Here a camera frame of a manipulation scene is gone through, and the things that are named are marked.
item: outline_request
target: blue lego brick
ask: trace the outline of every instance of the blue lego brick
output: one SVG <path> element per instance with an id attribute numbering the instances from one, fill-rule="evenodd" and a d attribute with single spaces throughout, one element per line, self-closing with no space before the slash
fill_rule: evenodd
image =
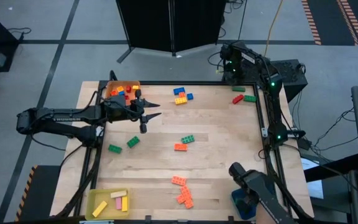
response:
<path id="1" fill-rule="evenodd" d="M 173 89 L 174 95 L 178 95 L 180 92 L 185 92 L 185 87 Z"/>
<path id="2" fill-rule="evenodd" d="M 192 93 L 188 93 L 188 94 L 187 94 L 187 100 L 192 100 L 192 99 L 194 99 L 193 94 L 192 94 Z"/>

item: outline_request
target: lego brick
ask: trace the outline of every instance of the lego brick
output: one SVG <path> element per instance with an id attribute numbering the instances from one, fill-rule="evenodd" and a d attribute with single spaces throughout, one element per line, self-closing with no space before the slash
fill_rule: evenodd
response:
<path id="1" fill-rule="evenodd" d="M 176 105 L 184 104 L 184 103 L 187 103 L 187 99 L 186 99 L 186 97 L 176 98 L 175 103 L 176 103 Z"/>
<path id="2" fill-rule="evenodd" d="M 175 144 L 175 146 L 173 148 L 175 151 L 187 151 L 186 144 Z"/>
<path id="3" fill-rule="evenodd" d="M 187 186 L 181 187 L 180 192 L 183 195 L 183 197 L 185 198 L 185 200 L 188 200 L 188 199 L 192 198 L 190 190 L 189 190 L 189 188 Z"/>
<path id="4" fill-rule="evenodd" d="M 184 185 L 186 185 L 186 178 L 184 178 L 184 177 L 179 177 L 179 176 L 176 176 L 176 175 L 175 175 L 175 176 L 172 177 L 171 182 L 172 182 L 173 184 L 178 184 L 178 185 L 184 186 Z"/>
<path id="5" fill-rule="evenodd" d="M 189 135 L 180 139 L 183 144 L 191 143 L 194 141 L 194 136 Z"/>
<path id="6" fill-rule="evenodd" d="M 123 212 L 128 212 L 128 196 L 122 197 L 122 209 Z"/>
<path id="7" fill-rule="evenodd" d="M 254 96 L 247 96 L 247 95 L 246 95 L 246 97 L 244 97 L 244 101 L 255 103 L 255 102 L 256 102 L 256 97 L 254 97 Z"/>
<path id="8" fill-rule="evenodd" d="M 246 91 L 246 88 L 245 87 L 242 87 L 242 86 L 233 86 L 231 88 L 232 91 L 241 91 L 241 92 L 245 92 Z"/>
<path id="9" fill-rule="evenodd" d="M 185 200 L 185 207 L 187 208 L 187 209 L 189 209 L 189 208 L 192 208 L 193 207 L 193 200 L 192 199 L 186 199 Z"/>
<path id="10" fill-rule="evenodd" d="M 174 95 L 177 95 L 181 92 L 185 92 L 185 88 L 184 87 L 181 87 L 181 88 L 176 88 L 176 89 L 173 89 L 173 94 Z"/>
<path id="11" fill-rule="evenodd" d="M 126 191 L 126 190 L 122 190 L 122 191 L 110 193 L 110 197 L 111 197 L 111 198 L 123 197 L 123 196 L 126 196 L 126 195 L 127 195 L 127 191 Z"/>
<path id="12" fill-rule="evenodd" d="M 135 136 L 135 137 L 133 137 L 131 140 L 129 140 L 128 142 L 127 142 L 127 145 L 130 147 L 130 148 L 132 148 L 132 147 L 134 147 L 137 143 L 139 143 L 140 142 L 140 140 L 139 140 L 139 138 L 137 137 L 137 136 Z"/>
<path id="13" fill-rule="evenodd" d="M 116 198 L 116 209 L 121 210 L 121 208 L 122 208 L 122 198 L 118 197 Z"/>
<path id="14" fill-rule="evenodd" d="M 184 198 L 184 196 L 183 195 L 179 195 L 179 196 L 177 196 L 177 201 L 178 201 L 178 203 L 183 203 L 183 202 L 185 202 L 185 198 Z"/>
<path id="15" fill-rule="evenodd" d="M 243 95 L 238 95 L 233 99 L 232 102 L 233 102 L 233 104 L 236 104 L 236 103 L 240 102 L 243 98 L 244 98 Z"/>
<path id="16" fill-rule="evenodd" d="M 192 99 L 194 99 L 193 94 L 192 94 L 192 93 L 188 93 L 188 94 L 187 94 L 187 100 L 192 100 Z"/>
<path id="17" fill-rule="evenodd" d="M 104 208 L 106 208 L 107 206 L 107 202 L 102 201 L 102 203 L 100 203 L 100 205 L 95 209 L 95 211 L 93 211 L 92 215 L 96 218 L 98 217 L 98 215 L 103 211 Z"/>
<path id="18" fill-rule="evenodd" d="M 116 95 L 118 95 L 118 92 L 116 90 L 113 90 L 113 91 L 110 92 L 110 95 L 111 96 L 116 96 Z"/>
<path id="19" fill-rule="evenodd" d="M 109 146 L 109 151 L 110 151 L 110 152 L 115 152 L 115 153 L 120 154 L 121 151 L 122 151 L 122 148 L 121 148 L 121 147 L 118 147 L 118 146 L 114 146 L 114 145 L 111 144 L 111 145 Z"/>

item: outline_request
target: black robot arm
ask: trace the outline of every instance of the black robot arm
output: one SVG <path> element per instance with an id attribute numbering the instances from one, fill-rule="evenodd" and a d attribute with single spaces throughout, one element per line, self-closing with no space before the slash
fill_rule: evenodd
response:
<path id="1" fill-rule="evenodd" d="M 140 132 L 146 133 L 146 123 L 161 113 L 144 116 L 144 108 L 157 107 L 159 105 L 149 103 L 141 99 L 141 91 L 136 90 L 136 99 L 131 100 L 131 105 L 126 106 L 124 96 L 117 95 L 103 99 L 98 105 L 86 106 L 83 109 L 50 109 L 31 108 L 17 115 L 16 130 L 21 134 L 36 134 L 40 132 L 59 134 L 69 138 L 78 138 L 86 147 L 97 146 L 96 127 L 105 122 L 123 120 L 140 120 Z M 78 128 L 59 122 L 83 121 L 89 126 Z"/>

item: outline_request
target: yellow block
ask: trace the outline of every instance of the yellow block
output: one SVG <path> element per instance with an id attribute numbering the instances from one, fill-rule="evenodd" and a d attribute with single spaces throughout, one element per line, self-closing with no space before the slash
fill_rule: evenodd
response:
<path id="1" fill-rule="evenodd" d="M 102 201 L 102 203 L 100 203 L 100 205 L 97 207 L 97 209 L 95 211 L 93 211 L 92 215 L 96 218 L 98 217 L 98 215 L 103 211 L 104 208 L 106 208 L 107 206 L 107 202 Z"/>
<path id="2" fill-rule="evenodd" d="M 128 212 L 128 196 L 123 196 L 121 203 L 122 203 L 122 211 Z"/>
<path id="3" fill-rule="evenodd" d="M 175 99 L 175 103 L 176 103 L 177 105 L 187 103 L 187 98 L 186 98 L 186 97 L 176 98 L 176 99 Z"/>

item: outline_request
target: wooden tabletop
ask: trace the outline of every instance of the wooden tabletop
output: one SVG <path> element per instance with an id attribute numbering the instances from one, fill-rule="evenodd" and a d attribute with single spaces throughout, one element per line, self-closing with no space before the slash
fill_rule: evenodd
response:
<path id="1" fill-rule="evenodd" d="M 98 82 L 83 82 L 77 108 L 86 106 L 97 87 Z M 130 189 L 129 219 L 144 219 L 151 215 L 153 220 L 227 220 L 232 215 L 235 220 L 240 220 L 230 197 L 239 186 L 231 179 L 229 166 L 240 162 L 246 170 L 266 171 L 265 162 L 257 155 L 262 149 L 262 140 L 255 103 L 232 104 L 231 100 L 240 93 L 231 91 L 229 86 L 184 86 L 195 99 L 177 106 L 173 89 L 178 87 L 181 86 L 140 87 L 147 101 L 161 105 L 146 109 L 146 113 L 162 112 L 148 123 L 146 134 L 139 133 L 139 122 L 106 124 L 96 188 Z M 246 87 L 246 95 L 253 95 L 253 92 L 252 87 Z M 268 126 L 262 92 L 259 95 Z M 280 101 L 285 117 L 291 122 L 284 90 Z M 195 142 L 188 145 L 188 151 L 174 151 L 173 145 L 190 134 L 194 135 Z M 134 136 L 140 143 L 129 149 L 126 142 Z M 109 152 L 110 144 L 122 147 L 121 154 Z M 295 140 L 286 144 L 297 146 Z M 78 140 L 70 139 L 66 155 L 78 145 Z M 85 151 L 80 149 L 63 166 L 51 215 L 57 214 L 77 190 Z M 280 147 L 280 152 L 289 191 L 313 217 L 299 152 L 286 146 Z M 173 175 L 188 179 L 187 186 L 193 194 L 192 209 L 187 210 L 177 203 L 175 198 L 180 194 L 180 186 L 171 184 Z M 82 215 L 85 214 L 87 194 L 88 190 L 81 206 Z"/>

